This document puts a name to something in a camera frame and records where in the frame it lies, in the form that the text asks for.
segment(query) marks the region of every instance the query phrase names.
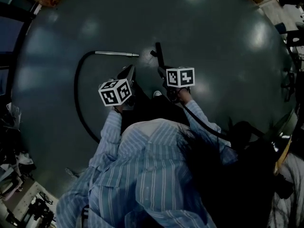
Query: hand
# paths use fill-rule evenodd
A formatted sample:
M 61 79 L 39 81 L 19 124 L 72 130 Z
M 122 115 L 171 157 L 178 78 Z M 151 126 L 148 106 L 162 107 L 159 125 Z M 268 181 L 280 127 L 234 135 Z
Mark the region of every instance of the hand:
M 179 97 L 180 101 L 182 101 L 184 104 L 187 104 L 189 101 L 193 100 L 187 89 L 176 88 L 176 91 L 178 92 L 177 96 Z
M 124 109 L 124 104 L 122 104 L 122 105 L 117 105 L 117 106 L 114 106 L 116 109 L 117 109 L 117 111 L 119 111 L 121 114 L 123 113 L 123 109 Z

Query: blue striped shirt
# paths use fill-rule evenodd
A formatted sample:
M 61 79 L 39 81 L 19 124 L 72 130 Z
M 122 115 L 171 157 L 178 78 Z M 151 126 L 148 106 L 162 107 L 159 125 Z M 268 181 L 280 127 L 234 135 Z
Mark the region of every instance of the blue striped shirt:
M 195 101 L 186 105 L 212 129 Z M 186 111 L 190 128 L 219 142 L 221 159 L 237 159 L 230 143 L 205 131 Z M 191 182 L 191 174 L 177 147 L 179 131 L 163 120 L 151 136 L 134 127 L 121 139 L 122 117 L 111 111 L 89 167 L 57 205 L 57 226 L 74 228 L 89 205 L 89 227 L 139 227 L 150 215 L 163 227 L 215 227 Z

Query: gray floor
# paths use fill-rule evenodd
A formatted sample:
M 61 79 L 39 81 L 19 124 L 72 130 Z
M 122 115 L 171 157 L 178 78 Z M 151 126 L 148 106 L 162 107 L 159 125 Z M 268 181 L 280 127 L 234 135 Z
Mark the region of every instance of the gray floor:
M 21 133 L 37 171 L 55 196 L 73 181 L 65 167 L 81 171 L 96 143 L 74 106 L 77 63 L 90 50 L 139 53 L 139 59 L 91 56 L 80 76 L 84 117 L 98 134 L 109 109 L 98 85 L 122 67 L 137 65 L 137 81 L 149 95 L 162 89 L 150 55 L 161 42 L 165 63 L 195 67 L 193 97 L 211 121 L 227 128 L 245 120 L 263 132 L 290 111 L 280 88 L 291 59 L 263 12 L 247 0 L 62 0 L 33 22 L 16 73 L 13 101 L 22 110 Z

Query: sleeve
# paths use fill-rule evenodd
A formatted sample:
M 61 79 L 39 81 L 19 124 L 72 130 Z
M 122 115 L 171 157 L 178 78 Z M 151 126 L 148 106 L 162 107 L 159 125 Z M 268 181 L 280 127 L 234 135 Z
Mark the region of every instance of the sleeve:
M 221 128 L 217 126 L 215 123 L 210 123 L 208 121 L 207 116 L 203 113 L 202 109 L 199 105 L 191 100 L 186 104 L 186 107 L 192 111 L 203 123 L 205 123 L 208 127 L 212 128 L 214 131 L 218 133 L 221 132 Z M 184 112 L 187 116 L 187 119 L 190 123 L 190 129 L 201 133 L 203 137 L 208 138 L 210 141 L 219 144 L 219 151 L 221 155 L 221 159 L 223 164 L 231 164 L 238 159 L 237 153 L 231 149 L 231 143 L 229 141 L 220 139 L 213 134 L 209 133 L 206 129 L 204 129 L 185 109 Z
M 117 159 L 117 151 L 121 139 L 121 124 L 121 115 L 111 111 L 101 131 L 100 143 L 89 162 L 88 169 L 58 202 L 56 217 L 59 228 L 76 227 L 77 218 L 81 215 L 82 209 L 89 203 L 90 184 L 96 180 L 100 169 L 106 168 Z

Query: long dark hair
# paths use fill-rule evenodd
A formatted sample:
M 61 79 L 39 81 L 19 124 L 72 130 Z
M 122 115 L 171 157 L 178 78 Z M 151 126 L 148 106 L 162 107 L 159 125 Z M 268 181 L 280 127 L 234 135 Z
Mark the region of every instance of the long dark hair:
M 276 191 L 273 146 L 260 139 L 236 162 L 223 165 L 224 152 L 220 151 L 219 142 L 214 143 L 204 132 L 180 133 L 178 147 L 216 226 L 268 227 L 269 215 L 276 214 L 272 212 Z

